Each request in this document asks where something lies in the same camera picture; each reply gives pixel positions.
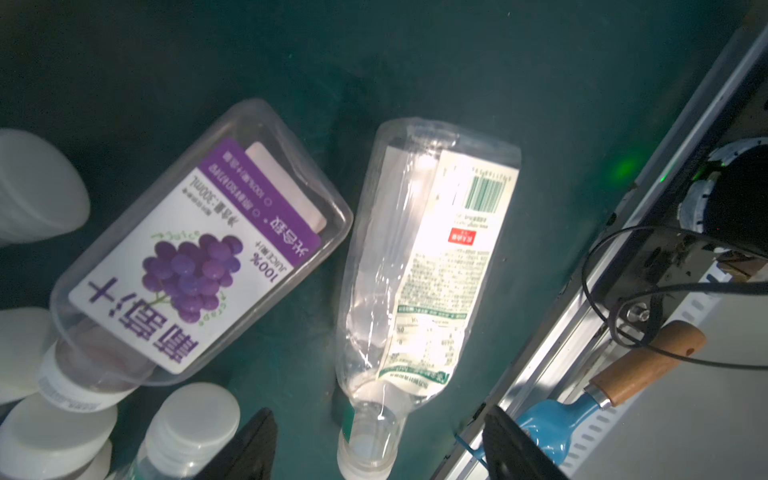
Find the clear bottle white green label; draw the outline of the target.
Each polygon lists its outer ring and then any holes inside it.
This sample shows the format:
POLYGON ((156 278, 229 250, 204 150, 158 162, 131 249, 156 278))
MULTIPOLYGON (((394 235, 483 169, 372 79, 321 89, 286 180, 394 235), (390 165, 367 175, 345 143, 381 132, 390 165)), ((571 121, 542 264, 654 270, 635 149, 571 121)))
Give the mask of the clear bottle white green label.
POLYGON ((1 424, 3 479, 104 479, 115 406, 95 413, 59 409, 41 395, 18 403, 1 424))

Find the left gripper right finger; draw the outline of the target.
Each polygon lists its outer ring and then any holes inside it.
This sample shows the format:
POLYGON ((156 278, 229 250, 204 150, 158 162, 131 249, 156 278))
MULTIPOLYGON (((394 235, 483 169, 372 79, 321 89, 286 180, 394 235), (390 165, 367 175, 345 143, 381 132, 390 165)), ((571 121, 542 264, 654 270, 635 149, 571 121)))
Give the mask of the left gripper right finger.
POLYGON ((482 441, 491 480, 568 479, 498 406, 484 417, 482 441))

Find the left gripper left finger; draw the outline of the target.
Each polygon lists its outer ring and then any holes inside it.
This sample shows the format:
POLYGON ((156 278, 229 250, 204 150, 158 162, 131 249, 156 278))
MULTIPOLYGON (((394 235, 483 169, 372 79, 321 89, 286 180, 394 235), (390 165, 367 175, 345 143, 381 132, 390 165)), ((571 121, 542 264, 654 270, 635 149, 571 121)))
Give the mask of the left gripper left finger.
POLYGON ((194 479, 270 480, 277 439, 275 416, 262 408, 194 479))

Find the white bottle red cap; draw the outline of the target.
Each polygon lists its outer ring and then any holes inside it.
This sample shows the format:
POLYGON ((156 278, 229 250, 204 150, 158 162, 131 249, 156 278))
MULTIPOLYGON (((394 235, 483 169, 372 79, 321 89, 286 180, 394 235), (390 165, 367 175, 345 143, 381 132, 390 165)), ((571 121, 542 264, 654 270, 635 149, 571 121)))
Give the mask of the white bottle red cap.
POLYGON ((68 234, 91 204, 77 170, 54 145, 23 130, 1 130, 1 245, 68 234))

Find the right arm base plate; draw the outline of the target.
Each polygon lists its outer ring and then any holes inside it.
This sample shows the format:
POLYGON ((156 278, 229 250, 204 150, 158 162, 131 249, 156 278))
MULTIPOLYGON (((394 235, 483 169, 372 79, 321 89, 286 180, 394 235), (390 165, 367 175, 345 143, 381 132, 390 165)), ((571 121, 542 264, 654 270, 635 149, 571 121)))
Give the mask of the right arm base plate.
POLYGON ((756 277, 767 256, 767 91, 728 108, 653 208, 649 231, 627 237, 618 263, 596 284, 614 303, 636 291, 693 282, 716 265, 735 282, 756 277))

